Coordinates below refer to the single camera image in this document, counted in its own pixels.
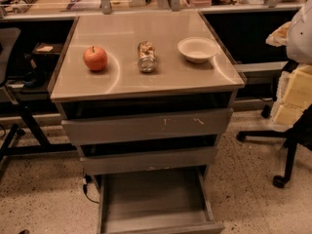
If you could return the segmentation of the grey bottom drawer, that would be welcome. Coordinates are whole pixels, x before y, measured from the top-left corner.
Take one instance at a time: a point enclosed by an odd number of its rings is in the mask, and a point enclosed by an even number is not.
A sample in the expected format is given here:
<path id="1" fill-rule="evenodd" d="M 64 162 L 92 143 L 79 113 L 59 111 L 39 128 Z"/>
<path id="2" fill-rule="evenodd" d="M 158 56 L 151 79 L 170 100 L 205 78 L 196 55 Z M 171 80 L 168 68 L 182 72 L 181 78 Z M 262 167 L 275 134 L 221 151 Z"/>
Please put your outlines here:
<path id="1" fill-rule="evenodd" d="M 195 168 L 105 175 L 97 234 L 220 234 Z"/>

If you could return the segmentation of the grey drawer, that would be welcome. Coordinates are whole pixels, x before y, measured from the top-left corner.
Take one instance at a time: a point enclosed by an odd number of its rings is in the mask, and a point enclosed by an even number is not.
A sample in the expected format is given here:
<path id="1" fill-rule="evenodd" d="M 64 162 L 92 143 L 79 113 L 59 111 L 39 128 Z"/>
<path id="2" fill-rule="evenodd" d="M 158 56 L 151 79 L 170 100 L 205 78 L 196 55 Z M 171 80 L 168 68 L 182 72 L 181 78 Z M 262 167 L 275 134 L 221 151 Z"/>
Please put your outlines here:
<path id="1" fill-rule="evenodd" d="M 97 234 L 220 234 L 195 168 L 105 175 Z"/>
<path id="2" fill-rule="evenodd" d="M 99 144 L 222 134 L 231 108 L 63 120 L 72 144 Z"/>
<path id="3" fill-rule="evenodd" d="M 80 147 L 80 161 L 89 175 L 103 175 L 210 165 L 216 153 L 215 146 L 108 152 L 99 145 L 85 145 Z"/>

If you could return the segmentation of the grey drawer cabinet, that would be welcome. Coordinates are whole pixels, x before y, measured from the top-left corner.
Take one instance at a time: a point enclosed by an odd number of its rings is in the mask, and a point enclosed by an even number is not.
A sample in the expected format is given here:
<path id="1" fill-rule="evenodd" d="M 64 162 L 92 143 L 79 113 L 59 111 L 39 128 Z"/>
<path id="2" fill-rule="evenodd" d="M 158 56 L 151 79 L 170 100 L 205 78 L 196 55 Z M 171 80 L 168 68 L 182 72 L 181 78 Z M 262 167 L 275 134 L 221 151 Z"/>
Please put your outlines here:
<path id="1" fill-rule="evenodd" d="M 50 85 L 51 99 L 62 121 L 232 109 L 243 79 L 223 50 L 202 64 L 187 61 L 177 49 L 178 42 L 187 37 L 214 36 L 197 12 L 79 17 L 66 42 L 58 75 Z M 150 73 L 137 67 L 137 46 L 142 41 L 155 47 L 156 68 Z M 90 70 L 83 61 L 85 50 L 92 46 L 107 53 L 102 71 Z M 85 145 L 99 145 L 108 152 L 217 148 L 222 134 Z M 85 145 L 75 145 L 80 157 L 80 147 Z"/>

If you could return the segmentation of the grey top drawer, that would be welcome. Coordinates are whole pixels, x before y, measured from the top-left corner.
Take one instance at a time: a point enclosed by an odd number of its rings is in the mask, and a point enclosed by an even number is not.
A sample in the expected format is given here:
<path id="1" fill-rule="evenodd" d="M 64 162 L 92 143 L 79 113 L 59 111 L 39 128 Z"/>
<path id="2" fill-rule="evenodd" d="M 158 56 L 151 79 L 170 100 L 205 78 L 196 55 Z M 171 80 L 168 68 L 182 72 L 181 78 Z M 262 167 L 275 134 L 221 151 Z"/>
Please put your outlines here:
<path id="1" fill-rule="evenodd" d="M 222 134 L 231 108 L 63 120 L 72 144 L 99 144 Z"/>

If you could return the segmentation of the grey middle drawer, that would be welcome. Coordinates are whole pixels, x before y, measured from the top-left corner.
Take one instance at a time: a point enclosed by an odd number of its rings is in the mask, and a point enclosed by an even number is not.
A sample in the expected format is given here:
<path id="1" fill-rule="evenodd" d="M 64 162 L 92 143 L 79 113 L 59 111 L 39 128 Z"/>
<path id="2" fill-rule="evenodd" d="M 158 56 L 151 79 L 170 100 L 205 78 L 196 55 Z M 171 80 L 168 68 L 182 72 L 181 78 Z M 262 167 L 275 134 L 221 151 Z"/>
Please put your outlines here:
<path id="1" fill-rule="evenodd" d="M 215 146 L 108 152 L 99 145 L 85 145 L 80 147 L 80 161 L 89 175 L 103 175 L 210 165 L 216 153 Z"/>

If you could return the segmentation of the crushed metal can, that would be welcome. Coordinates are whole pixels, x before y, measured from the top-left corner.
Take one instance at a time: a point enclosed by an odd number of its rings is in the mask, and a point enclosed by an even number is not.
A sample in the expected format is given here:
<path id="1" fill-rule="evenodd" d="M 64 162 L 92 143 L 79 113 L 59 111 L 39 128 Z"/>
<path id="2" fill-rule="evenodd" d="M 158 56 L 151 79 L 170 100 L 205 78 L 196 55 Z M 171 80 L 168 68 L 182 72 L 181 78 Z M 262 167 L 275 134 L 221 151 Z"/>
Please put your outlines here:
<path id="1" fill-rule="evenodd" d="M 137 67 L 142 73 L 153 72 L 156 68 L 155 47 L 149 41 L 142 41 L 137 46 Z"/>

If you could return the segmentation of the white bowl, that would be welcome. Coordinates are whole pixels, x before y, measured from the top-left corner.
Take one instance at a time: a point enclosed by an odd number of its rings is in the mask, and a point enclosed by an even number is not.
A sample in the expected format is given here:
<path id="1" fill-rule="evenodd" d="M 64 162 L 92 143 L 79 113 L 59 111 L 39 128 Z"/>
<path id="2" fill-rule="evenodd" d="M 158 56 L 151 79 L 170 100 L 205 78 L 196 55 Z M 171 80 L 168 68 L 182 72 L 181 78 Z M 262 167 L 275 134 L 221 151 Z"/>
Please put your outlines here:
<path id="1" fill-rule="evenodd" d="M 218 53 L 218 44 L 203 37 L 188 37 L 178 42 L 178 51 L 192 63 L 205 63 Z"/>

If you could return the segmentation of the red apple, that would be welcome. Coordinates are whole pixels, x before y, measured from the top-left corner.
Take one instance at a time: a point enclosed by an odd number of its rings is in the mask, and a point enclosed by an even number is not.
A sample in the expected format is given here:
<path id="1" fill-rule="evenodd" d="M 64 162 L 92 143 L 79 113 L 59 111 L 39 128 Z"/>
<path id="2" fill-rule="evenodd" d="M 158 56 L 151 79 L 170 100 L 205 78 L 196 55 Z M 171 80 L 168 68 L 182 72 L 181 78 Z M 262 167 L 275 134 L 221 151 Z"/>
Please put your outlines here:
<path id="1" fill-rule="evenodd" d="M 108 62 L 106 51 L 102 47 L 88 47 L 83 54 L 83 61 L 92 71 L 102 71 Z"/>

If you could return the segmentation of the black box under desk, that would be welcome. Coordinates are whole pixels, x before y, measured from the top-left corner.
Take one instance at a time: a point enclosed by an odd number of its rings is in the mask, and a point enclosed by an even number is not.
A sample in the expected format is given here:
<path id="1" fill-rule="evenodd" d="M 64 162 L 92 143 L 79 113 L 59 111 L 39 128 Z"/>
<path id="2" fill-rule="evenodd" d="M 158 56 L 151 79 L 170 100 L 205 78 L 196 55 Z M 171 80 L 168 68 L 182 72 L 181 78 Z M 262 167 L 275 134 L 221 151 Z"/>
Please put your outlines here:
<path id="1" fill-rule="evenodd" d="M 31 66 L 35 71 L 53 71 L 59 60 L 61 43 L 38 43 L 31 52 Z"/>

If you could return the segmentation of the person in white shirt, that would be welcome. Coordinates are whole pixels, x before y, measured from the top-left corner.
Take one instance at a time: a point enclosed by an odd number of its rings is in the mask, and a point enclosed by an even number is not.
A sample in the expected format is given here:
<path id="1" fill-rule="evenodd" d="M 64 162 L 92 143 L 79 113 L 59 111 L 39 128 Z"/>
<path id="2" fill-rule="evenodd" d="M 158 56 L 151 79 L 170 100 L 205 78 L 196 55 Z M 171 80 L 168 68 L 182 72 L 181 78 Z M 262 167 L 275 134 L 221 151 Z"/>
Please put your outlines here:
<path id="1" fill-rule="evenodd" d="M 273 128 L 282 132 L 312 104 L 312 0 L 307 0 L 291 21 L 273 31 L 266 43 L 285 46 L 290 63 L 294 63 L 294 68 L 284 66 L 270 113 Z"/>

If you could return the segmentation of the black office chair right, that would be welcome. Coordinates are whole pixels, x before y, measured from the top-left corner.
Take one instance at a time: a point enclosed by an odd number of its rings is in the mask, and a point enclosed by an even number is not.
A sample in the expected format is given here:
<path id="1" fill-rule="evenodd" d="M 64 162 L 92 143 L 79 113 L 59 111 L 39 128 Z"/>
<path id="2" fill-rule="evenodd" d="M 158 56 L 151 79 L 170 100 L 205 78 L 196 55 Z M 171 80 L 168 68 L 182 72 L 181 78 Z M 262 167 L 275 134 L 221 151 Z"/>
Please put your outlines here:
<path id="1" fill-rule="evenodd" d="M 312 150 L 312 105 L 303 111 L 303 115 L 294 123 L 294 125 L 284 132 L 274 130 L 262 131 L 241 131 L 236 139 L 243 142 L 246 137 L 278 137 L 284 138 L 283 146 L 288 150 L 284 175 L 275 175 L 273 185 L 278 188 L 284 188 L 290 181 L 293 171 L 293 162 L 296 148 L 299 144 Z"/>

